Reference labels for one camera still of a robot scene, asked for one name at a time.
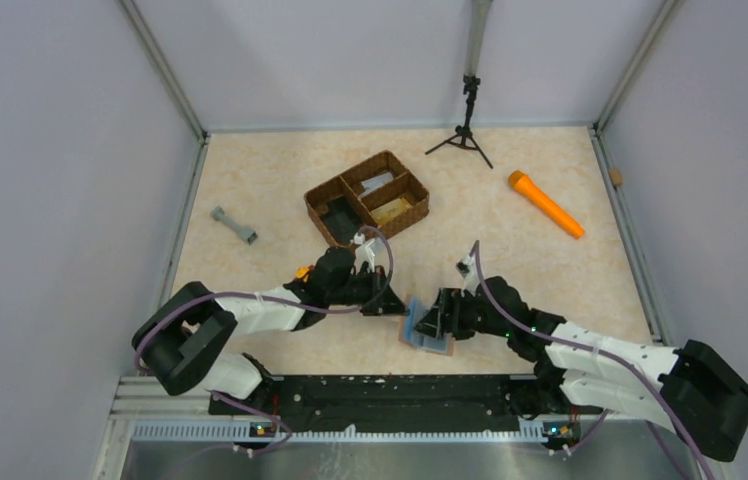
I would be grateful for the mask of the brown leather card holder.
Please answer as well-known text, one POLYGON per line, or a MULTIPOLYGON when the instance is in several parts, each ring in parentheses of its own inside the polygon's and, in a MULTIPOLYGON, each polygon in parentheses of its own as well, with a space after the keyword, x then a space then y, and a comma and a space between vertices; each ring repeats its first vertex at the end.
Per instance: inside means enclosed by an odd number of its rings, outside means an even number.
POLYGON ((400 322, 398 340, 416 350, 451 356, 454 340, 443 330, 440 313, 437 303, 426 306, 419 297, 411 296, 407 314, 400 322))

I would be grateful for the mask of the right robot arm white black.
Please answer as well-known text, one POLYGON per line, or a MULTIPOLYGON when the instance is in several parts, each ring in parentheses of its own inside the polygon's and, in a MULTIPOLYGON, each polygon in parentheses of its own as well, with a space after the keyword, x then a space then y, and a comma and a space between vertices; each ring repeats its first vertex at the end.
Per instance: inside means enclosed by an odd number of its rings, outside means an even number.
POLYGON ((600 334, 530 307, 500 276, 472 291, 442 288, 431 307, 413 298, 406 323, 413 334, 446 344, 501 337, 533 363, 549 394, 659 425, 719 462, 736 458, 748 428, 748 383, 710 345, 645 345, 600 334))

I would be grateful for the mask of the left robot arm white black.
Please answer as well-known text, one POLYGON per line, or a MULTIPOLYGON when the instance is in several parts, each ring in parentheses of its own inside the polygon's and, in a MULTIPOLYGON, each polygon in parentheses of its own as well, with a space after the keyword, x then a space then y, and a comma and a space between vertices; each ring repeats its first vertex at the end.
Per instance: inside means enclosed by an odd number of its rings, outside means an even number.
POLYGON ((246 399, 268 373, 252 357, 227 352, 232 338, 300 331, 343 307, 364 316, 407 311, 382 266, 330 247, 292 281, 264 292, 221 296, 189 282, 135 332, 131 345, 170 396, 204 389, 246 399))

